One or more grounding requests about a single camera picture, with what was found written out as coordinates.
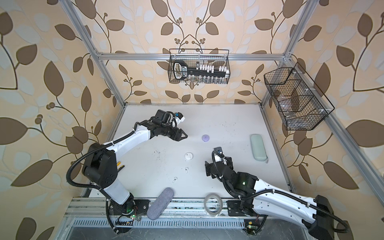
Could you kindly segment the white round earbud case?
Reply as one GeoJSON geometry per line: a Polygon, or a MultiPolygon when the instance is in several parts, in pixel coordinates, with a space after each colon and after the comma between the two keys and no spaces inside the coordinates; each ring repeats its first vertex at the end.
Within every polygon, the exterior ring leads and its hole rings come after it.
{"type": "Polygon", "coordinates": [[[185,160],[186,161],[191,161],[194,158],[193,153],[186,153],[185,154],[185,160]]]}

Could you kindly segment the purple earbud charging case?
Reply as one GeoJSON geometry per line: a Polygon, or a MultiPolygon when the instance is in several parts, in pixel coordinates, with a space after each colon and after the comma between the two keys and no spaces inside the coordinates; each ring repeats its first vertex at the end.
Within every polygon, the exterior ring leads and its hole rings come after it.
{"type": "Polygon", "coordinates": [[[208,142],[210,140],[209,135],[203,135],[202,140],[203,140],[203,142],[208,142]]]}

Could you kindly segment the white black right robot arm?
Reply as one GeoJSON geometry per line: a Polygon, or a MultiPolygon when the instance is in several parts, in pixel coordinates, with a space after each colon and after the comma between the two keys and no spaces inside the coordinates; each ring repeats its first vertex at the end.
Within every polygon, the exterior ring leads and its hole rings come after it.
{"type": "Polygon", "coordinates": [[[280,218],[306,229],[317,240],[333,240],[335,234],[348,234],[349,224],[337,217],[329,200],[300,196],[277,188],[244,172],[235,172],[232,158],[222,148],[212,151],[212,162],[205,162],[206,174],[218,179],[227,193],[240,201],[239,212],[246,216],[280,218]]]}

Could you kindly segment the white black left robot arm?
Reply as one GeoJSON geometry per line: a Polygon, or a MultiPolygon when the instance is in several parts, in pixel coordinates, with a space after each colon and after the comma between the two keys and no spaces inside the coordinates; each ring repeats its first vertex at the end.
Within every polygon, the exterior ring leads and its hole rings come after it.
{"type": "Polygon", "coordinates": [[[131,132],[104,144],[95,143],[88,152],[78,158],[68,169],[67,182],[78,188],[100,191],[108,201],[125,206],[134,197],[118,180],[118,160],[138,145],[157,136],[165,136],[179,142],[188,135],[178,125],[185,120],[182,113],[158,110],[149,120],[136,122],[131,132]],[[82,173],[93,184],[80,184],[72,179],[73,170],[84,161],[82,173]]]}

